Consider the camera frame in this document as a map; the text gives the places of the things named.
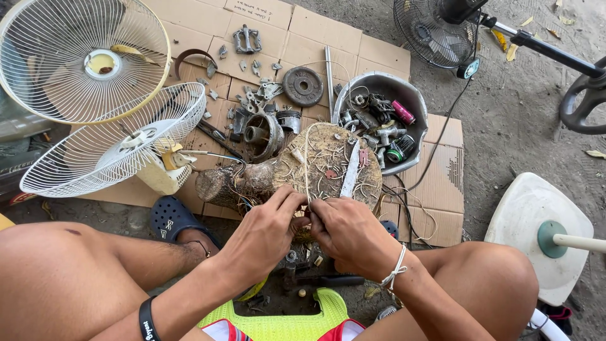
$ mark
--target electric fan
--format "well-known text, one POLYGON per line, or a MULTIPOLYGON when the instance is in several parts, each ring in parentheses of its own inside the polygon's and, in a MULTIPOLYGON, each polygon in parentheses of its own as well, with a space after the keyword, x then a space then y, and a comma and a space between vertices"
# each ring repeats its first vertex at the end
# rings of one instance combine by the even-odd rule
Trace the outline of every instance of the electric fan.
POLYGON ((170 67, 168 35, 139 0, 22 0, 0 22, 0 37, 2 87, 60 123, 132 114, 170 67))
POLYGON ((483 25, 503 33, 518 46, 526 46, 583 73, 570 86, 560 103, 560 119, 572 131, 604 134, 606 124, 592 125, 587 117, 606 103, 606 57, 596 64, 583 61, 535 38, 530 32, 501 24, 494 16, 481 12, 488 0, 395 0, 393 17, 411 53, 421 61, 445 69, 458 68, 457 77, 469 79, 478 71, 476 32, 483 25), (576 97, 586 90, 574 108, 576 97))
POLYGON ((179 142, 202 118, 204 86, 183 83, 144 95, 99 118, 101 124, 84 126, 53 146, 21 179, 21 190, 45 197, 75 197, 98 191, 137 175, 162 195, 174 194, 191 174, 186 155, 207 154, 182 150, 179 142), (116 112, 137 108, 134 114, 116 112))

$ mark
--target concrete floor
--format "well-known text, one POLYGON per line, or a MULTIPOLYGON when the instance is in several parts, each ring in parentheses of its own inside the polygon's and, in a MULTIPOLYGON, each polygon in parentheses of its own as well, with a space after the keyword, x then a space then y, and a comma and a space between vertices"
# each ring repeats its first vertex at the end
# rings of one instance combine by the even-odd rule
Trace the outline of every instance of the concrete floor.
MULTIPOLYGON (((297 0, 294 3, 324 16, 345 22, 366 34, 402 44, 393 22, 392 2, 382 0, 342 1, 297 0)), ((554 14, 554 0, 491 1, 484 11, 515 27, 529 16, 534 21, 526 26, 539 32, 543 40, 589 61, 597 61, 606 51, 606 3, 565 0, 554 14), (558 15, 577 19, 565 26, 558 15), (545 28, 555 29, 561 41, 550 36, 545 28)), ((534 172, 560 189, 594 222, 595 237, 606 239, 604 227, 606 180, 595 175, 606 171, 606 161, 590 158, 584 150, 606 151, 602 136, 579 135, 561 129, 557 108, 563 93, 578 73, 521 47, 513 62, 505 62, 491 33, 480 29, 478 52, 482 65, 461 98, 453 117, 463 122, 465 141, 465 221, 464 228, 474 240, 482 240, 496 205, 515 174, 534 172)), ((430 112, 444 113, 464 83, 448 70, 430 68, 414 59, 411 82, 421 91, 430 112)), ((593 120, 606 123, 604 110, 597 110, 593 120)), ((5 208, 2 213, 18 223, 48 220, 41 209, 42 199, 27 201, 5 208)), ((80 221, 102 231, 149 237, 145 228, 148 210, 100 204, 78 199, 49 200, 58 220, 80 221)), ((202 218, 225 240, 236 223, 217 218, 202 218)), ((572 340, 600 340, 605 334, 606 257, 591 253, 571 298, 566 303, 573 309, 572 340)), ((391 304, 385 292, 370 300, 363 299, 365 288, 339 289, 347 302, 352 318, 368 325, 376 312, 391 304)), ((270 295, 270 304, 263 307, 267 314, 311 314, 314 303, 308 295, 299 299, 283 295, 276 277, 262 291, 270 295)), ((239 306, 241 314, 257 313, 239 306)))

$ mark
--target white fan guard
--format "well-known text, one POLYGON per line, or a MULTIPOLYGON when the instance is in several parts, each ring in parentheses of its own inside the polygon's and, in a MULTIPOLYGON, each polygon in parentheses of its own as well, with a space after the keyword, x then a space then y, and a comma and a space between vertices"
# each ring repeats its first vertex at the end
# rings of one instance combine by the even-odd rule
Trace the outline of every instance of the white fan guard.
MULTIPOLYGON (((140 101, 115 111, 129 110, 140 101)), ((205 107, 200 83, 163 88, 133 115, 82 127, 53 146, 25 173, 21 190, 45 197, 75 197, 125 180, 137 173, 148 157, 160 156, 157 149, 171 148, 185 138, 200 122, 205 107), (125 140, 140 134, 147 138, 135 147, 124 148, 125 140)))
POLYGON ((161 89, 170 61, 164 27, 139 0, 21 0, 0 22, 0 84, 20 105, 60 123, 132 114, 161 89), (116 44, 159 66, 112 52, 116 44), (134 99, 132 109, 115 110, 134 99))

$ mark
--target metal bowl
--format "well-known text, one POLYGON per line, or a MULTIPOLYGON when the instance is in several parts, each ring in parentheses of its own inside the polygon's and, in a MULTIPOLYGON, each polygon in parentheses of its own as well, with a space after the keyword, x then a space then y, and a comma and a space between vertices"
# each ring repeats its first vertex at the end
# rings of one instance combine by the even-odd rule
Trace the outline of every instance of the metal bowl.
POLYGON ((408 135, 415 140, 413 151, 406 160, 400 163, 392 163, 386 157, 385 169, 382 170, 383 176, 387 177, 398 174, 419 163, 423 138, 427 133, 427 107, 425 106, 423 96, 421 96, 417 88, 401 78, 379 71, 367 72, 354 77, 343 87, 337 98, 335 110, 331 116, 332 122, 338 120, 339 113, 346 109, 345 104, 349 99, 349 89, 353 89, 351 92, 351 97, 353 98, 360 94, 368 95, 367 90, 363 87, 368 88, 370 93, 384 95, 387 100, 398 101, 416 118, 414 124, 407 126, 408 135))

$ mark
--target neon green stool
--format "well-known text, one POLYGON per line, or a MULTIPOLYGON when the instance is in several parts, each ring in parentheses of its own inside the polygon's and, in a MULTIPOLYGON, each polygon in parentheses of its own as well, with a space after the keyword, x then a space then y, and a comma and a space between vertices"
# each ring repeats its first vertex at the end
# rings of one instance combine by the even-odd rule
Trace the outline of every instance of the neon green stool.
POLYGON ((255 341, 317 341, 349 316, 345 301, 332 289, 318 289, 313 299, 320 304, 318 315, 245 317, 236 315, 229 301, 200 321, 198 327, 227 319, 255 341))

